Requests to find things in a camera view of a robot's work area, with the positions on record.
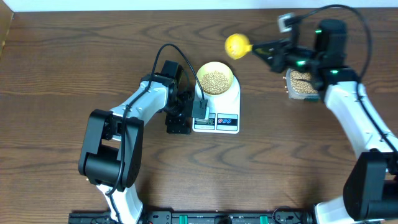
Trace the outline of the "yellow measuring scoop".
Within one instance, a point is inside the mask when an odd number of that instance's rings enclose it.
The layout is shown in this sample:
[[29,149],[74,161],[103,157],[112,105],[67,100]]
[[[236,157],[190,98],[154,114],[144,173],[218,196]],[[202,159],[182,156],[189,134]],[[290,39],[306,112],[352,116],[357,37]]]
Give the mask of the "yellow measuring scoop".
[[244,57],[252,51],[252,44],[244,34],[233,34],[224,43],[225,51],[234,60]]

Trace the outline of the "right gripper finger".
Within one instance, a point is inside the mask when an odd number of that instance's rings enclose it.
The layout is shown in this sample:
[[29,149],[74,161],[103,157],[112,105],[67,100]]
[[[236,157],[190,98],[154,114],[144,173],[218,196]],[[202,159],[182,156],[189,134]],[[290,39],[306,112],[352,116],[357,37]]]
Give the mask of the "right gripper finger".
[[267,42],[261,42],[254,44],[252,46],[252,51],[255,51],[257,49],[262,49],[264,51],[271,51],[277,49],[280,46],[281,40],[272,40],[272,41],[267,41]]
[[259,57],[265,64],[269,66],[272,72],[279,71],[279,62],[277,57],[272,53],[264,49],[254,49],[252,53]]

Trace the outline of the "white digital kitchen scale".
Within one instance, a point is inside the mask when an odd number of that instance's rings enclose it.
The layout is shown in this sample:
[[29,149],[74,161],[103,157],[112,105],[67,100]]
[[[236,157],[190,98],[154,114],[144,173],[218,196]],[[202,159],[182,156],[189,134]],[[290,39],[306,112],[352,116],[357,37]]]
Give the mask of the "white digital kitchen scale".
[[208,100],[208,119],[192,119],[192,128],[198,133],[238,134],[240,130],[241,89],[232,75],[229,89],[219,95],[205,92]]

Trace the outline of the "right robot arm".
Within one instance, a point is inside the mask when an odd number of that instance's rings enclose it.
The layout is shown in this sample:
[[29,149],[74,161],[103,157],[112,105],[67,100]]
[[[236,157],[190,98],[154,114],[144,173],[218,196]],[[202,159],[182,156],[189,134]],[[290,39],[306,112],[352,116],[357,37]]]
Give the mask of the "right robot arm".
[[317,223],[357,223],[397,218],[397,137],[383,122],[367,97],[356,72],[345,65],[346,24],[336,19],[322,20],[316,30],[315,46],[298,46],[299,16],[279,18],[281,32],[289,39],[254,44],[252,53],[263,59],[273,72],[286,68],[310,73],[310,83],[319,98],[340,122],[357,162],[344,187],[343,195],[314,208]]

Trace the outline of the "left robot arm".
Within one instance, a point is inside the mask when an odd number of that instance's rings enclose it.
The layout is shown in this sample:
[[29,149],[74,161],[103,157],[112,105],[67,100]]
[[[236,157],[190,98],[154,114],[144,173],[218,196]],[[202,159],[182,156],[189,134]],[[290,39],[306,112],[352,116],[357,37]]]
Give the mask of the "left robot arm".
[[169,134],[190,134],[187,123],[190,92],[179,92],[184,69],[166,61],[161,72],[142,78],[137,91],[109,110],[95,109],[88,118],[78,171],[106,197],[110,217],[138,223],[143,203],[134,185],[141,167],[144,126],[158,112],[166,113]]

